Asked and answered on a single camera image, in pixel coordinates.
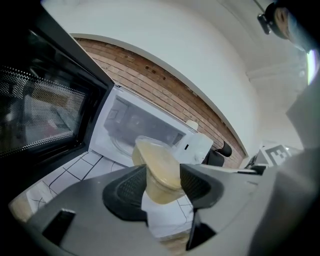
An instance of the clear lid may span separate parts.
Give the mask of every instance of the clear lid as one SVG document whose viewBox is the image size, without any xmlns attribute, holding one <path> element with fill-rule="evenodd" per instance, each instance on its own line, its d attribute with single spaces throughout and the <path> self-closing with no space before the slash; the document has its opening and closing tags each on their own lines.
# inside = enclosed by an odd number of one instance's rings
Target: clear lid
<svg viewBox="0 0 320 256">
<path fill-rule="evenodd" d="M 156 181 L 173 190 L 181 189 L 180 163 L 167 144 L 146 136 L 138 136 L 135 146 L 142 162 L 148 166 Z"/>
</svg>

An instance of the tiled countertop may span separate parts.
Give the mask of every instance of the tiled countertop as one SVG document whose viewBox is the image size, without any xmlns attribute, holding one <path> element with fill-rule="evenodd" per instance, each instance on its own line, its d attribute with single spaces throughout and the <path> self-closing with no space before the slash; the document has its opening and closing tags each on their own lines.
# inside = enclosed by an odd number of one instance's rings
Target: tiled countertop
<svg viewBox="0 0 320 256">
<path fill-rule="evenodd" d="M 67 187 L 123 168 L 125 166 L 90 150 L 49 173 L 26 192 L 26 197 L 34 214 Z M 142 209 L 148 214 L 149 229 L 156 238 L 171 236 L 191 228 L 193 208 L 187 196 L 159 205 L 144 193 Z"/>
</svg>

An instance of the mesh screen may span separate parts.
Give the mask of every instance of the mesh screen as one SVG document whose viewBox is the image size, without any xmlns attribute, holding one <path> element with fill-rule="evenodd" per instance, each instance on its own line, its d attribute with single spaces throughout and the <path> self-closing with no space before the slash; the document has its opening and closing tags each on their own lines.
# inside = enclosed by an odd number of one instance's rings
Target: mesh screen
<svg viewBox="0 0 320 256">
<path fill-rule="evenodd" d="M 85 99 L 55 80 L 0 67 L 0 158 L 72 137 Z"/>
</svg>

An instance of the microwave door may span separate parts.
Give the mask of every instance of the microwave door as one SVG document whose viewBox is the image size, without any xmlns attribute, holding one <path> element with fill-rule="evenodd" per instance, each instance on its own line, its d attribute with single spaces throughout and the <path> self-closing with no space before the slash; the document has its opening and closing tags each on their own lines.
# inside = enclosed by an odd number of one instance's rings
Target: microwave door
<svg viewBox="0 0 320 256">
<path fill-rule="evenodd" d="M 1 42 L 0 166 L 2 183 L 14 181 L 6 204 L 88 150 L 114 86 L 40 3 L 31 9 L 5 24 Z"/>
</svg>

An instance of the microwave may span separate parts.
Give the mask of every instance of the microwave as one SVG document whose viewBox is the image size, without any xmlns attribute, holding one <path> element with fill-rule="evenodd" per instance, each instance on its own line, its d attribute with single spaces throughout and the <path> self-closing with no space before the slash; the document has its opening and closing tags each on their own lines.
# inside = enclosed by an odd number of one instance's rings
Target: microwave
<svg viewBox="0 0 320 256">
<path fill-rule="evenodd" d="M 184 164 L 201 164 L 213 141 L 133 91 L 116 84 L 96 121 L 90 148 L 121 165 L 132 167 L 138 136 L 166 143 Z"/>
</svg>

